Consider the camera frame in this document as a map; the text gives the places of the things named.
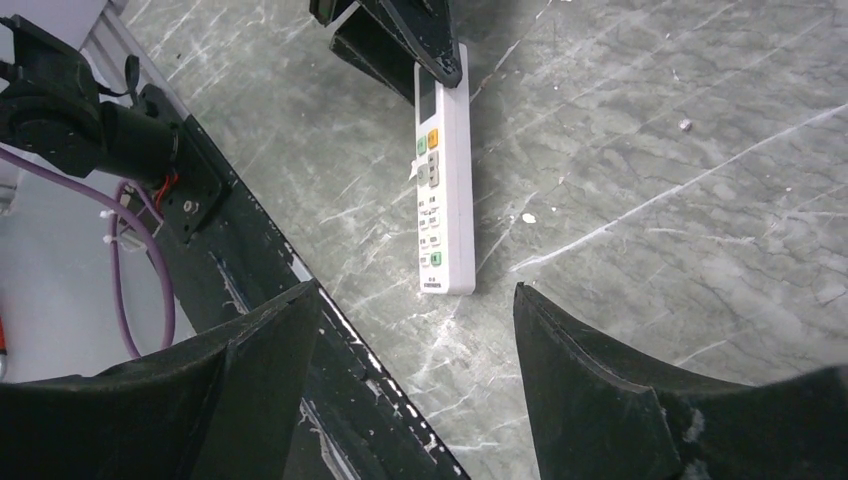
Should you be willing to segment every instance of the remote control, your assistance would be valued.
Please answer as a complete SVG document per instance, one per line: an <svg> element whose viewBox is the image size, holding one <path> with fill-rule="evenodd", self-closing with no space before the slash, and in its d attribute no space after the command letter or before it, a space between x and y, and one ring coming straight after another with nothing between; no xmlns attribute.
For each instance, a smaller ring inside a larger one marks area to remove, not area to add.
<svg viewBox="0 0 848 480"><path fill-rule="evenodd" d="M421 291L467 295L476 286L468 51L462 82L445 88L415 64L418 271Z"/></svg>

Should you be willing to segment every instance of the black metal frame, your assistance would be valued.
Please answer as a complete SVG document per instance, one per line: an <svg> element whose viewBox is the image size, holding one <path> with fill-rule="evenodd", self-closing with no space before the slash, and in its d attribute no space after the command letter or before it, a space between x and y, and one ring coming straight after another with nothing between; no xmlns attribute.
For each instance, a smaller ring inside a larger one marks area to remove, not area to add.
<svg viewBox="0 0 848 480"><path fill-rule="evenodd" d="M159 109L168 104L168 100L162 90L147 85L142 89L139 99L135 110L169 123L176 132L178 145L172 178L177 179L179 187L168 191L162 202L162 213L168 218L168 225L174 234L183 242L188 242L229 194L222 174L212 160L223 157L217 148L198 141L196 135L187 131L185 122L163 116Z"/></svg>
<svg viewBox="0 0 848 480"><path fill-rule="evenodd" d="M197 120L182 122L157 90L145 88L147 101L161 120L184 126L187 140L208 153L229 192L188 243L181 224L157 236L177 298L200 333L312 276ZM350 466L368 479L468 478L326 290L319 292L323 321L303 399ZM299 448L292 445L292 455Z"/></svg>

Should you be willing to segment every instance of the remote display screen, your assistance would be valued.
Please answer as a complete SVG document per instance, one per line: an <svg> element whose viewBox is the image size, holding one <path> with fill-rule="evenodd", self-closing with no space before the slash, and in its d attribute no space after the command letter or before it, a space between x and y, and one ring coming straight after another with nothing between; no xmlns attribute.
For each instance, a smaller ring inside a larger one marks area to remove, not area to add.
<svg viewBox="0 0 848 480"><path fill-rule="evenodd" d="M418 69L418 123L436 114L436 79L423 68Z"/></svg>

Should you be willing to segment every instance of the remote control button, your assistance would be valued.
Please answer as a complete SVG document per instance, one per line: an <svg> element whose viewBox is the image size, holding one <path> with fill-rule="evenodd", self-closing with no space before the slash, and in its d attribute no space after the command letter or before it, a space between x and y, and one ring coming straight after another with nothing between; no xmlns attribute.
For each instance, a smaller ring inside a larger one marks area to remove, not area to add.
<svg viewBox="0 0 848 480"><path fill-rule="evenodd" d="M418 167L418 174L417 175L418 175L418 184L422 185L422 186L426 185L427 184L427 177L428 177L427 167L424 166L424 165L420 165Z"/></svg>
<svg viewBox="0 0 848 480"><path fill-rule="evenodd" d="M439 146L438 128L430 130L430 133L427 134L427 146L429 146L431 150Z"/></svg>
<svg viewBox="0 0 848 480"><path fill-rule="evenodd" d="M430 170L430 188L439 186L439 167L434 167Z"/></svg>

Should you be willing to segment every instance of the orange button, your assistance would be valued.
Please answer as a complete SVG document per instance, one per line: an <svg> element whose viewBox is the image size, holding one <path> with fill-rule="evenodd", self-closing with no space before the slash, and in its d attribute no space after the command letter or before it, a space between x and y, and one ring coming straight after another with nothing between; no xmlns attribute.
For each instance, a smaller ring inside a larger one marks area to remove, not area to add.
<svg viewBox="0 0 848 480"><path fill-rule="evenodd" d="M430 133L427 134L427 146L430 148L436 148L439 146L439 129L434 128L430 130Z"/></svg>

